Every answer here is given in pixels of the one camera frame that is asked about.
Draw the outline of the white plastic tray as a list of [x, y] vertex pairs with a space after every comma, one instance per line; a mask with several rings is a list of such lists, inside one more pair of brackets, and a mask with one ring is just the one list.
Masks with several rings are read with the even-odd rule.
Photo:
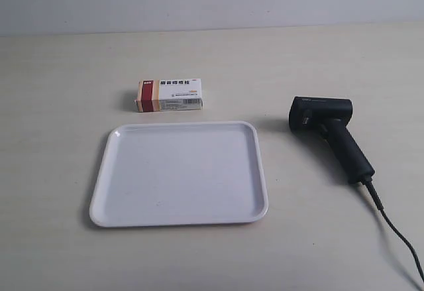
[[244, 224], [267, 211], [258, 135], [244, 121], [117, 127], [89, 206], [102, 228]]

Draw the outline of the black barcode scanner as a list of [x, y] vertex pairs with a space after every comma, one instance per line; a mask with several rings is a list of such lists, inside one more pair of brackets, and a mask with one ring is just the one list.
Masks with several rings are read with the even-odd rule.
[[314, 131], [330, 146], [351, 184], [370, 184], [372, 165], [348, 131], [353, 105], [349, 99], [295, 96], [289, 111], [292, 131]]

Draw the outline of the white red medicine box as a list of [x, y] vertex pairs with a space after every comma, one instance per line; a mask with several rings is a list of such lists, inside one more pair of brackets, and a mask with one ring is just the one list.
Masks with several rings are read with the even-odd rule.
[[201, 79], [142, 80], [134, 102], [141, 113], [200, 110]]

